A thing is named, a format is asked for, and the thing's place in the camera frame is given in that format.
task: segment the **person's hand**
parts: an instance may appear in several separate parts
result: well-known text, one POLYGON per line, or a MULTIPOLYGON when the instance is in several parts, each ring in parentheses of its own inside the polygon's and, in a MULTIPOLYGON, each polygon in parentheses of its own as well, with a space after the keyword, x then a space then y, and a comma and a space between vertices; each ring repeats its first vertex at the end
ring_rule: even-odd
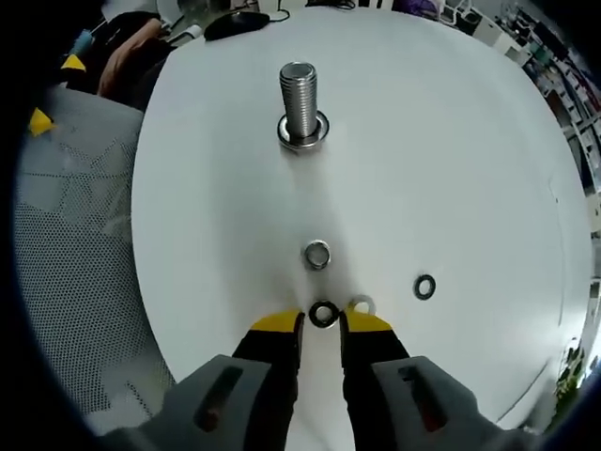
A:
POLYGON ((161 21, 150 19, 142 28, 136 31, 131 37, 123 42, 109 57, 106 66, 100 76, 97 94, 106 97, 113 88, 119 71, 127 61, 128 57, 144 43, 152 38, 156 38, 161 33, 161 21))

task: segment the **black mouse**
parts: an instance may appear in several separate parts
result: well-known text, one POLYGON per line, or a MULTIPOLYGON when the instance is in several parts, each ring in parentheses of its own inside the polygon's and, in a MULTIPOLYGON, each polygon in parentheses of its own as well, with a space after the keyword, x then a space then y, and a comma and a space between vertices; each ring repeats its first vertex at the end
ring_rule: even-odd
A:
POLYGON ((237 11, 225 14, 205 28, 205 40, 223 39, 260 30, 269 22, 270 16, 261 12, 237 11))

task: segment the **threaded bolt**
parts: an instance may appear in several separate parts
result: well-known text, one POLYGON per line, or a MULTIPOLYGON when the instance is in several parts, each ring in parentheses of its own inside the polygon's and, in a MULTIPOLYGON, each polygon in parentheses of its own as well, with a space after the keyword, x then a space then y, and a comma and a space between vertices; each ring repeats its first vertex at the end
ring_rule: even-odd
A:
POLYGON ((317 72, 309 63, 288 63, 280 70, 287 130, 293 138, 311 136, 317 128, 317 72))

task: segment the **round white table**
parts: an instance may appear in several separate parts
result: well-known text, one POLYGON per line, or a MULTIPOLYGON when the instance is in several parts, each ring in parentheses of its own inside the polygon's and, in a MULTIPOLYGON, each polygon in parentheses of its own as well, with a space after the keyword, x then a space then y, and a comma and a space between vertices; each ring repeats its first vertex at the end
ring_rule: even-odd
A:
MULTIPOLYGON (((131 207, 140 289, 176 381, 264 315, 366 294, 409 353, 498 421, 584 319, 585 198, 543 97, 481 42, 400 13, 307 8, 173 52, 131 207), (311 156, 282 151, 276 133, 290 61, 316 67, 331 123, 311 156), (332 252, 317 274, 301 262, 312 239, 332 252), (425 302, 412 293, 423 272, 437 282, 425 302)), ((339 346, 337 328, 306 321, 289 449, 352 448, 339 346)))

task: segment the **gray mesh chair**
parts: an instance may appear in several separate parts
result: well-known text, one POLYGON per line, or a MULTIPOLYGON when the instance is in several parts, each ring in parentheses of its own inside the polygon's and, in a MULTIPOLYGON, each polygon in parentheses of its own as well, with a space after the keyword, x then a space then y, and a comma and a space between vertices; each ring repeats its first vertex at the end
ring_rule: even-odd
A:
POLYGON ((148 324, 131 247, 131 173, 142 113, 54 88, 56 127, 25 138, 17 274, 57 379, 98 434, 158 412, 173 384, 148 324))

